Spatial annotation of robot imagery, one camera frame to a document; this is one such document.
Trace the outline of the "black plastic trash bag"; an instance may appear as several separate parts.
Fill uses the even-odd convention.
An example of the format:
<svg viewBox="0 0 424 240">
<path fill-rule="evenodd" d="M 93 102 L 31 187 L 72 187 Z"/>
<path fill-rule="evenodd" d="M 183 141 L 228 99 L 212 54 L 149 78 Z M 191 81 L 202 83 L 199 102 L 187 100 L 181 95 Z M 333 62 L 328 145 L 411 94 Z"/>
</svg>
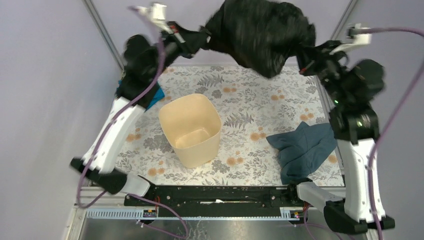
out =
<svg viewBox="0 0 424 240">
<path fill-rule="evenodd" d="M 205 50 L 230 55 L 238 65 L 271 79 L 299 49 L 316 44 L 316 29 L 289 2 L 226 0 L 205 24 Z"/>
</svg>

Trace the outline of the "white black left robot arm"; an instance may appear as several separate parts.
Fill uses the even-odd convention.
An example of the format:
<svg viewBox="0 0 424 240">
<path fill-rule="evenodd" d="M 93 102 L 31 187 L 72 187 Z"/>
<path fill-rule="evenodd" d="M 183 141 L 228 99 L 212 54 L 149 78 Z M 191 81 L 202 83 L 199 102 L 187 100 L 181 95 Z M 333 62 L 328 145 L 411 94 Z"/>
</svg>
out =
<svg viewBox="0 0 424 240">
<path fill-rule="evenodd" d="M 116 168 L 130 128 L 148 108 L 158 100 L 162 90 L 158 79 L 178 57 L 192 58 L 209 42 L 211 33 L 200 27 L 198 31 L 185 29 L 175 21 L 165 24 L 170 32 L 160 31 L 159 42 L 152 44 L 141 34 L 131 36 L 123 53 L 126 65 L 115 93 L 109 117 L 90 150 L 75 157 L 70 166 L 81 176 L 100 185 L 115 195 L 136 195 L 144 206 L 152 204 L 155 192 L 143 177 L 124 173 Z"/>
</svg>

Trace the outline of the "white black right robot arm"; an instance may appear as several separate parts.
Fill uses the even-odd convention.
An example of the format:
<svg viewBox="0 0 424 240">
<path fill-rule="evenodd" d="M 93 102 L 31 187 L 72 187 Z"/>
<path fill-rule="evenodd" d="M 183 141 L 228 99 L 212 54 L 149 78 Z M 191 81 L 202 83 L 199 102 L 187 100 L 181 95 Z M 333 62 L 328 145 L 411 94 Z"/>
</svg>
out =
<svg viewBox="0 0 424 240">
<path fill-rule="evenodd" d="M 290 184 L 286 198 L 293 206 L 303 202 L 315 206 L 332 231 L 359 235 L 396 224 L 381 203 L 373 149 L 380 128 L 371 101 L 385 88 L 384 67 L 362 59 L 348 68 L 340 64 L 346 53 L 347 45 L 338 40 L 302 46 L 296 52 L 300 74 L 316 76 L 334 104 L 328 115 L 345 168 L 345 197 L 302 179 Z"/>
</svg>

